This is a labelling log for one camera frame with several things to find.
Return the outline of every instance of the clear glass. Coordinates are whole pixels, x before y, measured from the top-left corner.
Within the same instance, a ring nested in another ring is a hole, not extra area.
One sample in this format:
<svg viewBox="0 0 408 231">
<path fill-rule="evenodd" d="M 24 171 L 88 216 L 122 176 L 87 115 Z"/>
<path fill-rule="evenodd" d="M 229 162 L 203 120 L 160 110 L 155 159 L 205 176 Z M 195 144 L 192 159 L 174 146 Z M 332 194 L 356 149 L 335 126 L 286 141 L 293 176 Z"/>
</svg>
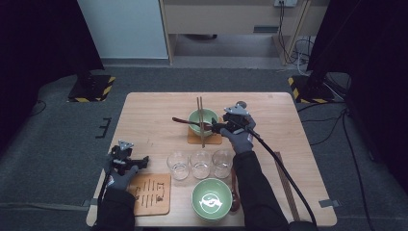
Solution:
<svg viewBox="0 0 408 231">
<path fill-rule="evenodd" d="M 204 179 L 210 175 L 211 152 L 199 150 L 191 154 L 190 164 L 192 175 L 197 179 Z"/>
<path fill-rule="evenodd" d="M 226 178 L 231 172 L 235 152 L 233 150 L 218 150 L 213 155 L 214 175 L 217 178 Z"/>
<path fill-rule="evenodd" d="M 184 180 L 189 176 L 189 154 L 183 151 L 175 151 L 167 157 L 167 166 L 171 177 L 176 180 Z"/>
</svg>

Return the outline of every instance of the floor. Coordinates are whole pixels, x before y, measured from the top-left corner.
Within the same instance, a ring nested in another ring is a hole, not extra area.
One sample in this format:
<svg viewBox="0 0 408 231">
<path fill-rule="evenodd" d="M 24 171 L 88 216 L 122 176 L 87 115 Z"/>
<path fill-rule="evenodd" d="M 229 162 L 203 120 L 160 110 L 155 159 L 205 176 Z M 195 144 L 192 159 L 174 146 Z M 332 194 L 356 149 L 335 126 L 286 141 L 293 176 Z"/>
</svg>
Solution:
<svg viewBox="0 0 408 231">
<path fill-rule="evenodd" d="M 172 64 L 165 61 L 131 60 L 122 64 L 104 61 L 104 66 L 167 66 L 174 68 L 260 68 L 260 69 L 306 69 L 313 39 L 299 38 L 297 50 L 304 53 L 301 62 L 282 65 L 272 35 L 179 35 Z"/>
</svg>

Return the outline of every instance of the black sleeve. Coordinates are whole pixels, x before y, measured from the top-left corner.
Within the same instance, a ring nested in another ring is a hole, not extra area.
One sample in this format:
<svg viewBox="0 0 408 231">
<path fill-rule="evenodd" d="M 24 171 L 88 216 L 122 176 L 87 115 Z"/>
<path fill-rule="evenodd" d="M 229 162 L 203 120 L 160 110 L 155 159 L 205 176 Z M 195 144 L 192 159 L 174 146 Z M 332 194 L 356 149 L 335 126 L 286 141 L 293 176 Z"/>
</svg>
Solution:
<svg viewBox="0 0 408 231">
<path fill-rule="evenodd" d="M 287 231 L 288 221 L 273 193 L 255 152 L 234 157 L 241 204 L 248 231 Z"/>
<path fill-rule="evenodd" d="M 92 231 L 133 231 L 135 198 L 128 192 L 107 189 Z"/>
</svg>

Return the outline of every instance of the cabinet door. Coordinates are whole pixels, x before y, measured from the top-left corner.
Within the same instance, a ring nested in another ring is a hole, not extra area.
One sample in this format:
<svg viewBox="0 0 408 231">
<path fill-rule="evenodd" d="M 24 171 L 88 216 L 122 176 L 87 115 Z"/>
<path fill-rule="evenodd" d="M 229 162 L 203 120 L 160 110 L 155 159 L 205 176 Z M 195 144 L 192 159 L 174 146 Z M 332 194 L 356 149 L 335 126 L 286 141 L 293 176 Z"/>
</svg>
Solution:
<svg viewBox="0 0 408 231">
<path fill-rule="evenodd" d="M 285 8 L 282 33 L 295 30 L 302 1 Z M 252 34 L 257 29 L 277 32 L 281 9 L 274 0 L 164 0 L 169 34 Z"/>
</svg>

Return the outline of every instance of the power outlet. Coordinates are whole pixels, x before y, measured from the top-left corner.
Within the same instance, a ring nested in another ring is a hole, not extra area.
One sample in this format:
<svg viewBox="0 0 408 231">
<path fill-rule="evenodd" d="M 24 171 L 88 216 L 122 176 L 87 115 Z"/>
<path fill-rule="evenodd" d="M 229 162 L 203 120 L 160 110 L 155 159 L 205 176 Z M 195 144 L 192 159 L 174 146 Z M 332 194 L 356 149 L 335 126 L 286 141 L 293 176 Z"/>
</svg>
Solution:
<svg viewBox="0 0 408 231">
<path fill-rule="evenodd" d="M 275 0 L 275 7 L 281 7 L 282 5 L 287 8 L 293 8 L 297 4 L 297 0 Z"/>
</svg>

